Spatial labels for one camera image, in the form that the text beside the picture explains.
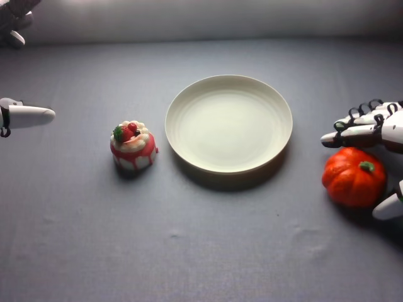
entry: gray wall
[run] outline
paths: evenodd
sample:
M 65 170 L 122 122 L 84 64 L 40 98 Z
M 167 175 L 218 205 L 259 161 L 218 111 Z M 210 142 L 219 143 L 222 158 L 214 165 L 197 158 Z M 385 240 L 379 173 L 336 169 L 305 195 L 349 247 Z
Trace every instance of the gray wall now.
M 356 36 L 403 28 L 401 0 L 43 0 L 33 43 Z

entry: round plate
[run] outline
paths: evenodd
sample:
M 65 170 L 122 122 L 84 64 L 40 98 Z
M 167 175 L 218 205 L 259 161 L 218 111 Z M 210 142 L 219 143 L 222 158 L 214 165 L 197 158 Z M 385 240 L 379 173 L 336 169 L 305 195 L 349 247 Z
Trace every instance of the round plate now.
M 165 131 L 174 151 L 189 164 L 237 174 L 265 165 L 283 150 L 292 115 L 269 85 L 240 75 L 217 75 L 176 96 Z

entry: orange pumpkin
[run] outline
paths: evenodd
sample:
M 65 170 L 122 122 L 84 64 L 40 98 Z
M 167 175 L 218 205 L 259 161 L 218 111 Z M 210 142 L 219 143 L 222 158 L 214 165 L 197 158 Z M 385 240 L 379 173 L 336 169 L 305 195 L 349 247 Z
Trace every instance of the orange pumpkin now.
M 386 172 L 374 156 L 357 148 L 343 148 L 326 162 L 322 183 L 335 203 L 366 208 L 385 190 Z

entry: dessert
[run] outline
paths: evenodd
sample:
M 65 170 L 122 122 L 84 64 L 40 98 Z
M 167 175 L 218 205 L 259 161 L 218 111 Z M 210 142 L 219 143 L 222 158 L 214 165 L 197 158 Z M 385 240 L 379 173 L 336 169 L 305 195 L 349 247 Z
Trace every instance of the dessert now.
M 112 131 L 110 147 L 116 164 L 129 171 L 152 165 L 158 153 L 154 137 L 138 121 L 119 124 Z

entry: cake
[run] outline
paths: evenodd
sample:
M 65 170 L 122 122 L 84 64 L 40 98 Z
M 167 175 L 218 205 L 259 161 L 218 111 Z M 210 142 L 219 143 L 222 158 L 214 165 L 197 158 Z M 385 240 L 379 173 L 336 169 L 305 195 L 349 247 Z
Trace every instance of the cake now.
M 152 165 L 158 153 L 154 137 L 138 121 L 119 124 L 112 131 L 110 147 L 116 164 L 129 171 Z

